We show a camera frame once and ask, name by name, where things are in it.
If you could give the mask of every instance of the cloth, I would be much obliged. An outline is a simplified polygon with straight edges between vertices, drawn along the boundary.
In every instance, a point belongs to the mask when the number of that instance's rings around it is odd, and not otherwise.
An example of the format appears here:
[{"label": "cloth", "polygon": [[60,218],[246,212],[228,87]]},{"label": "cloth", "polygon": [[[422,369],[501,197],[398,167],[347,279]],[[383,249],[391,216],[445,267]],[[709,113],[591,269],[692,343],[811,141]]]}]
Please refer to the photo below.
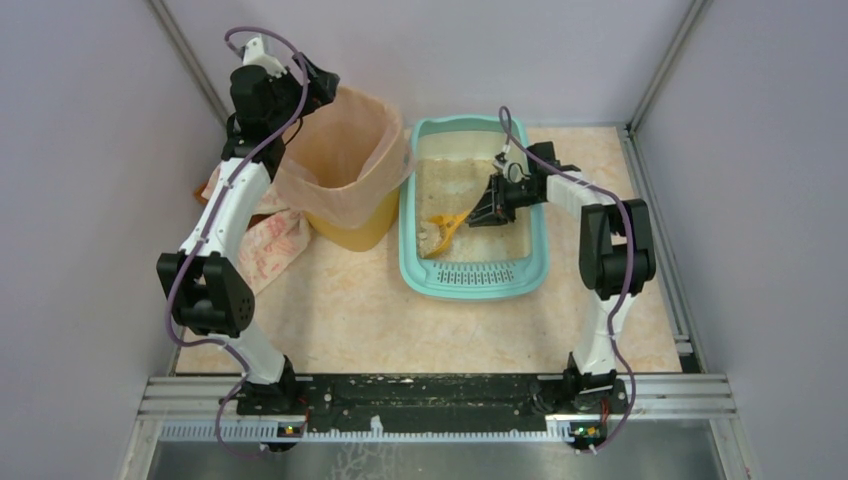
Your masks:
[{"label": "cloth", "polygon": [[[219,171],[220,166],[215,167],[200,193],[203,203],[212,196]],[[253,213],[251,226],[241,240],[236,269],[258,294],[306,249],[311,234],[303,212],[283,202],[273,185],[262,195]]]}]

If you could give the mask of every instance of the white backdrop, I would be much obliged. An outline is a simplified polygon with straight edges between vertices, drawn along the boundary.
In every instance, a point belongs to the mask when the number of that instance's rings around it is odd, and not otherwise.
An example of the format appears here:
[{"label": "white backdrop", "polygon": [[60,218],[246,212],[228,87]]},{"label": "white backdrop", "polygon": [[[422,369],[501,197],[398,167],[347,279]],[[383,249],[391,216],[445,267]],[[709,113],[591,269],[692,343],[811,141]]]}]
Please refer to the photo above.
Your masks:
[{"label": "white backdrop", "polygon": [[[271,28],[414,122],[496,114],[529,124],[629,120],[688,0],[167,0],[225,104],[237,25]],[[276,50],[285,53],[283,47]]]}]

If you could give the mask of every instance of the gray floor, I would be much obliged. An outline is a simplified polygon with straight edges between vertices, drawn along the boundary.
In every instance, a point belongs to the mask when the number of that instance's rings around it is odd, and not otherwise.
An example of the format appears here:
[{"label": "gray floor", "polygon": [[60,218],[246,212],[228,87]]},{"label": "gray floor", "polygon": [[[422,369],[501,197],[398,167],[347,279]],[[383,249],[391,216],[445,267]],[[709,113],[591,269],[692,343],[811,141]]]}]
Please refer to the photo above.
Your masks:
[{"label": "gray floor", "polygon": [[722,479],[707,422],[634,421],[598,457],[556,444],[302,444],[259,461],[215,443],[162,442],[151,480]]}]

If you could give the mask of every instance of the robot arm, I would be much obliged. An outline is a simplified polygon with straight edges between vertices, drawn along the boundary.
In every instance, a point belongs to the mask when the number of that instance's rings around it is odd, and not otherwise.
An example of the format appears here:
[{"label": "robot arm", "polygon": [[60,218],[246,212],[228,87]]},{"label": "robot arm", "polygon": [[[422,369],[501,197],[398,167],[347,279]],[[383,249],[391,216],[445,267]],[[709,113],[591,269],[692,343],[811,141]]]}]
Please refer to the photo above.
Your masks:
[{"label": "robot arm", "polygon": [[[537,143],[528,149],[561,172],[586,180],[573,165],[562,166],[555,158],[553,143]],[[612,234],[623,235],[621,214],[613,201],[560,175],[551,175],[527,162],[528,173],[514,168],[504,156],[495,159],[498,173],[491,175],[489,185],[466,223],[471,227],[497,226],[515,221],[516,208],[549,202],[564,208],[580,221],[580,275],[590,292],[587,319],[580,342],[569,358],[566,376],[574,395],[609,389],[615,382],[615,356],[610,343],[607,319],[624,281],[626,245],[613,245]],[[650,219],[644,201],[624,202],[633,231],[635,262],[629,293],[613,319],[613,331],[621,332],[627,311],[646,281],[656,272]]]},{"label": "robot arm", "polygon": [[255,298],[235,265],[250,217],[274,180],[285,144],[275,138],[250,162],[244,159],[292,118],[304,87],[307,101],[301,119],[335,99],[339,77],[320,70],[304,56],[308,83],[301,85],[268,53],[266,45],[264,37],[257,36],[241,51],[242,66],[230,77],[235,113],[227,121],[215,191],[180,251],[163,253],[156,268],[167,295],[188,260],[187,252],[201,243],[176,287],[174,321],[197,335],[223,341],[247,362],[250,373],[240,394],[240,412],[262,403],[276,413],[285,411],[294,398],[294,370],[252,322]]}]

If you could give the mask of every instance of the beige table surface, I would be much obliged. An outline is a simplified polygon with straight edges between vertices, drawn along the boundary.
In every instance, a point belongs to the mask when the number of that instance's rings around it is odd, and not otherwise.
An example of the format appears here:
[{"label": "beige table surface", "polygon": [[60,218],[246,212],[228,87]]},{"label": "beige table surface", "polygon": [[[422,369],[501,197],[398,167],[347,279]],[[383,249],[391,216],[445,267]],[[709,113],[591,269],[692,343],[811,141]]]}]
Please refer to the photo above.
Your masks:
[{"label": "beige table surface", "polygon": [[[614,128],[531,128],[552,140],[563,164],[632,198]],[[533,293],[497,302],[455,303],[410,289],[398,268],[397,224],[372,250],[353,253],[315,234],[306,251],[257,295],[254,321],[298,373],[558,372],[576,345],[588,291],[577,266],[578,224],[545,205],[551,266]],[[195,338],[191,332],[187,338]],[[679,372],[656,279],[630,310],[621,351],[637,372]],[[238,366],[215,347],[180,352],[177,372]]]}]

